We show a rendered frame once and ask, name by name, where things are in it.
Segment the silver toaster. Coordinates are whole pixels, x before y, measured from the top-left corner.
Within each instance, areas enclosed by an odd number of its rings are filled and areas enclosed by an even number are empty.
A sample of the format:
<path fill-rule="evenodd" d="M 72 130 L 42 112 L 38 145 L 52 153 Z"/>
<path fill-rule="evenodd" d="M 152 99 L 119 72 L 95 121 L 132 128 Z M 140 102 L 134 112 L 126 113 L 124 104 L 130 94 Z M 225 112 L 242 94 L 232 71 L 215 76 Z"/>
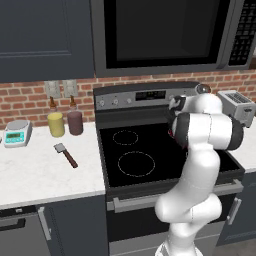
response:
<path fill-rule="evenodd" d="M 223 113 L 231 115 L 245 127 L 249 128 L 256 112 L 256 103 L 235 90 L 218 91 Z"/>

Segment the grey oven bottom drawer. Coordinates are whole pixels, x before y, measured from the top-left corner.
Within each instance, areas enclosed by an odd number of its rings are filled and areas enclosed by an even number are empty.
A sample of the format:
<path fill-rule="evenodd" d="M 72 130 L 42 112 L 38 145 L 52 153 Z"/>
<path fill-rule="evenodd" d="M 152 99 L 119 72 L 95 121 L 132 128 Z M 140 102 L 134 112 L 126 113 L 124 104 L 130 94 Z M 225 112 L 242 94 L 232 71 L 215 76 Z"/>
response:
<path fill-rule="evenodd" d="M 203 256 L 212 256 L 225 222 L 214 222 L 204 226 L 194 240 Z M 131 238 L 109 244 L 110 256 L 154 256 L 168 233 L 159 233 Z"/>

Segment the black oven door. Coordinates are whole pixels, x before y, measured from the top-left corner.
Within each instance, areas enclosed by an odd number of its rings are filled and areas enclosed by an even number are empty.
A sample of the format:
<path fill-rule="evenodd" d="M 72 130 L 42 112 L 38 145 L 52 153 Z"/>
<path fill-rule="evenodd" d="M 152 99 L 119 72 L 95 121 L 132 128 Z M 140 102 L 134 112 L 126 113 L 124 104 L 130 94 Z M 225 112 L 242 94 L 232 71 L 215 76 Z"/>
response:
<path fill-rule="evenodd" d="M 107 231 L 110 242 L 167 232 L 169 225 L 161 222 L 153 207 L 116 213 L 107 203 Z"/>

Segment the dark grey base cupboard door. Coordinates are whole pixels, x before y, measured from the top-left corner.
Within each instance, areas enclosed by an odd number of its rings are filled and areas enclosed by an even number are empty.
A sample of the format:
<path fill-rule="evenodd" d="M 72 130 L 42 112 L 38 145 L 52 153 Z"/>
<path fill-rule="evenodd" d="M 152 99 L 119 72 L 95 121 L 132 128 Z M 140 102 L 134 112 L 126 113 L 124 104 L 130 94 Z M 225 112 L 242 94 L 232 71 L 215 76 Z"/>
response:
<path fill-rule="evenodd" d="M 50 230 L 51 256 L 109 256 L 105 196 L 38 205 Z"/>
<path fill-rule="evenodd" d="M 245 173 L 243 191 L 236 195 L 241 202 L 231 225 L 225 223 L 218 246 L 256 239 L 256 171 Z"/>

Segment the black glass hob stove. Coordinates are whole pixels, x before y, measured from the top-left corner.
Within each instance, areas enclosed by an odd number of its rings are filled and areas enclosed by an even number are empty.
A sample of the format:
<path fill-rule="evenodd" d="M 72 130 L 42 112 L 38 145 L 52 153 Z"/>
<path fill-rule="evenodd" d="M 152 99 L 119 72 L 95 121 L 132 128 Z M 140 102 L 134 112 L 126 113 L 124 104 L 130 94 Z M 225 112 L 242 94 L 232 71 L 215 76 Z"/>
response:
<path fill-rule="evenodd" d="M 116 197 L 120 200 L 160 197 L 179 182 L 188 150 L 171 136 L 165 113 L 172 97 L 195 96 L 195 87 L 199 84 L 168 82 L 94 89 L 106 203 Z M 131 104 L 127 104 L 128 98 L 132 99 Z M 113 105 L 114 99 L 118 99 L 118 105 Z M 100 100 L 105 101 L 103 107 L 99 105 Z M 231 157 L 231 151 L 217 152 L 220 169 L 215 186 L 231 183 L 243 172 Z M 209 223 L 227 221 L 236 195 L 216 195 L 222 204 L 222 213 Z"/>

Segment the grey dishwasher front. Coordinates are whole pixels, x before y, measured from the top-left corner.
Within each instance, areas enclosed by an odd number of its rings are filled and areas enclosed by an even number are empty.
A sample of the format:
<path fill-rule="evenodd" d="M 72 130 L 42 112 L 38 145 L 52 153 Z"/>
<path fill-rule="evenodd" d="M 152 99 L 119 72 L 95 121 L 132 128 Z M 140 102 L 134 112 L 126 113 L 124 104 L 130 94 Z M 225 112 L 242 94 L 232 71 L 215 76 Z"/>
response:
<path fill-rule="evenodd" d="M 0 232 L 0 256 L 51 256 L 35 206 L 0 210 L 0 226 L 21 218 L 24 228 Z"/>

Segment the dark grey wall cupboard door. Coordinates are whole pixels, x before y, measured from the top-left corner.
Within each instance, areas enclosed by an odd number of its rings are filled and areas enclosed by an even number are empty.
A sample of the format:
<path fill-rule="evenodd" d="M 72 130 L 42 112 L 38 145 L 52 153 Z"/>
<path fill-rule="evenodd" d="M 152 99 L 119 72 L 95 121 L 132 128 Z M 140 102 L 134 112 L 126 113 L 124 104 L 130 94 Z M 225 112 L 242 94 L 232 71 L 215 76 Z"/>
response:
<path fill-rule="evenodd" d="M 89 0 L 0 0 L 0 82 L 94 76 Z"/>

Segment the grey wall socket plate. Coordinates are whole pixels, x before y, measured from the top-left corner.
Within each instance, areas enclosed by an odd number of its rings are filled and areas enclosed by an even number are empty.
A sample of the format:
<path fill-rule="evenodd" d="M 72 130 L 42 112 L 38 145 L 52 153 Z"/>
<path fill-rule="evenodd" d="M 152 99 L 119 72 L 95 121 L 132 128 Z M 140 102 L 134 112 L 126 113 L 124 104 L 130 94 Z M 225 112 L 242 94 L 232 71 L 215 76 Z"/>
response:
<path fill-rule="evenodd" d="M 69 98 L 70 96 L 78 96 L 78 88 L 75 80 L 63 80 L 64 96 Z"/>
<path fill-rule="evenodd" d="M 58 99 L 61 97 L 58 80 L 45 81 L 44 84 L 45 84 L 46 95 L 48 98 L 53 97 L 54 99 Z"/>

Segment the white kitchen scale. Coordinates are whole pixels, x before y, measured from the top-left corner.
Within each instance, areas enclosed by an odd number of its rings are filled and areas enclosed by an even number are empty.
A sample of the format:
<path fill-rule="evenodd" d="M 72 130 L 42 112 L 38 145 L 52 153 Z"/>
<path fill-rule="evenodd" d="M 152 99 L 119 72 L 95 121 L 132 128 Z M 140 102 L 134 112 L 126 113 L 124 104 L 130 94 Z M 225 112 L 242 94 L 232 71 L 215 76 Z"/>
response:
<path fill-rule="evenodd" d="M 32 134 L 29 120 L 15 120 L 7 124 L 3 132 L 3 143 L 6 148 L 26 146 Z"/>

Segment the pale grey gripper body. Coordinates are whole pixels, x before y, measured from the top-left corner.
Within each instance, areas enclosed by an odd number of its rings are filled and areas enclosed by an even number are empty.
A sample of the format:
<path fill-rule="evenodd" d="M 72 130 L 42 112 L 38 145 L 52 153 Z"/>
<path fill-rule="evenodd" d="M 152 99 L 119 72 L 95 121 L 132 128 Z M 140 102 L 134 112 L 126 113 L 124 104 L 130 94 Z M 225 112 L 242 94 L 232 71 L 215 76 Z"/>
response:
<path fill-rule="evenodd" d="M 165 117 L 166 117 L 166 120 L 167 120 L 167 123 L 168 123 L 168 128 L 172 129 L 173 122 L 176 118 L 175 111 L 171 110 L 171 109 L 167 109 L 166 113 L 165 113 Z"/>

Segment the dark red condiment bottle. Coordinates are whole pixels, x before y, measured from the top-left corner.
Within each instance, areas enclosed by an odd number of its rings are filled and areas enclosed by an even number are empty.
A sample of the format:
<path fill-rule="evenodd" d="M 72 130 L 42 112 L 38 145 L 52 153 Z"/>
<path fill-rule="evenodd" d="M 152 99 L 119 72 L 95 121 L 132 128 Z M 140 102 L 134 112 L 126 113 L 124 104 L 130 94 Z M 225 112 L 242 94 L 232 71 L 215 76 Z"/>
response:
<path fill-rule="evenodd" d="M 70 109 L 67 113 L 67 121 L 71 135 L 78 136 L 83 133 L 82 113 L 77 109 L 73 96 L 70 96 Z"/>

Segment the yellow condiment bottle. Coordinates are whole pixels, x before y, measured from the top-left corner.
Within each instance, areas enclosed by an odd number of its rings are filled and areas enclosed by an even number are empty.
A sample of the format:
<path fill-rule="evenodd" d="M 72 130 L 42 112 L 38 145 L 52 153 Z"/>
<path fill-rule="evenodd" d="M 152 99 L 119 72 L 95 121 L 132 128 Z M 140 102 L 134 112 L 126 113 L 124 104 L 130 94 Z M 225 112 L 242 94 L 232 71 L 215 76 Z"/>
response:
<path fill-rule="evenodd" d="M 50 97 L 50 112 L 47 116 L 50 133 L 53 137 L 62 137 L 65 133 L 63 114 L 57 110 L 53 97 Z"/>

